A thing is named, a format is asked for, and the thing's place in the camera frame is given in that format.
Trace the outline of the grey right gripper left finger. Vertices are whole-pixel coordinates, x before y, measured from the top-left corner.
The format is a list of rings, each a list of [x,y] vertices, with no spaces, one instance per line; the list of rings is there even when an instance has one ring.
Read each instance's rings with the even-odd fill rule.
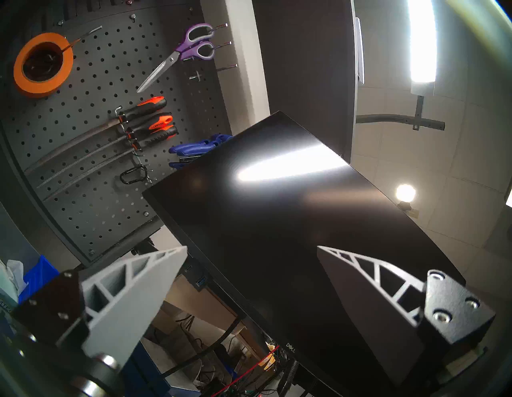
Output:
[[[120,372],[187,258],[187,247],[69,270],[12,311],[12,396],[124,396]]]

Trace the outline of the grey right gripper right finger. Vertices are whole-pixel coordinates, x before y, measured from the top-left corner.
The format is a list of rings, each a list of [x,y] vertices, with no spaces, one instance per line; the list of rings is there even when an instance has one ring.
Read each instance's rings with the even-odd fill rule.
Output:
[[[445,271],[424,280],[381,259],[317,247],[341,304],[400,396],[428,395],[486,352],[496,313]]]

